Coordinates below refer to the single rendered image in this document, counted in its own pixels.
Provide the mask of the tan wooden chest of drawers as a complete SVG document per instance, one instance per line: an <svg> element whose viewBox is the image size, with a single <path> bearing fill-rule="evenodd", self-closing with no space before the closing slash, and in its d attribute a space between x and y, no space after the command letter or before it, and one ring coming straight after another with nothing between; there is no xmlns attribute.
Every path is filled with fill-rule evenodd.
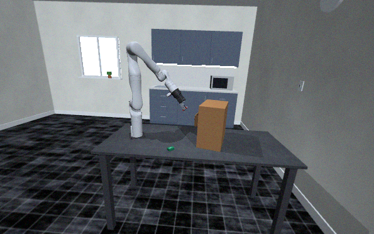
<svg viewBox="0 0 374 234"><path fill-rule="evenodd" d="M207 99L199 106L196 148L221 151L228 102Z"/></svg>

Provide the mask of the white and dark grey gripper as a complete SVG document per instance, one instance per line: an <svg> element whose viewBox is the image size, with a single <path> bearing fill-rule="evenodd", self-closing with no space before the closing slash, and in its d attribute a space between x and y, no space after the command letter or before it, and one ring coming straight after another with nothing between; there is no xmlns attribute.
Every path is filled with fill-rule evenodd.
<svg viewBox="0 0 374 234"><path fill-rule="evenodd" d="M180 106L183 108L183 110L185 110L186 108L183 104L185 102L185 98L183 97L178 87L175 84L173 84L168 88L168 90L170 91L170 93L168 93L166 96L169 97L172 95L180 103Z"/></svg>

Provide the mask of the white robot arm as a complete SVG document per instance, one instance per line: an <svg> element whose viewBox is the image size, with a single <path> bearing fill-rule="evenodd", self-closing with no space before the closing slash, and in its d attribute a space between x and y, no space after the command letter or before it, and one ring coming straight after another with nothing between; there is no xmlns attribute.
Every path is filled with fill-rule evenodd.
<svg viewBox="0 0 374 234"><path fill-rule="evenodd" d="M148 56L138 42L129 42L126 46L126 52L128 56L129 84L133 95L133 98L131 98L129 101L129 111L131 115L131 136L141 137L143 136L141 113L143 100L141 96L141 72L138 66L137 56L144 61L146 66L156 75L160 82L167 79L165 82L167 89L174 83L166 70L162 70L159 73L160 67Z"/></svg>

